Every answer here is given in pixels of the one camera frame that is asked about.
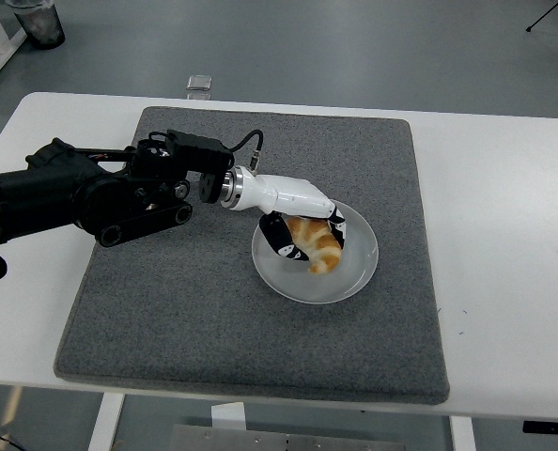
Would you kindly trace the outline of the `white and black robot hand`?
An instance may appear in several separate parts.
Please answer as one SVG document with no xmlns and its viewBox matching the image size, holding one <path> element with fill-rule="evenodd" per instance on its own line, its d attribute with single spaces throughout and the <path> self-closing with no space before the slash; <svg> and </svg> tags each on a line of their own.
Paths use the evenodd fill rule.
<svg viewBox="0 0 558 451">
<path fill-rule="evenodd" d="M 263 212 L 261 230 L 271 249 L 291 259 L 307 259 L 310 253 L 295 242 L 287 230 L 284 214 L 302 219 L 316 219 L 330 229 L 339 246 L 346 238 L 346 220 L 319 188 L 306 179 L 255 175 L 243 166 L 233 171 L 233 191 L 224 201 L 230 210 L 257 208 Z"/>
</svg>

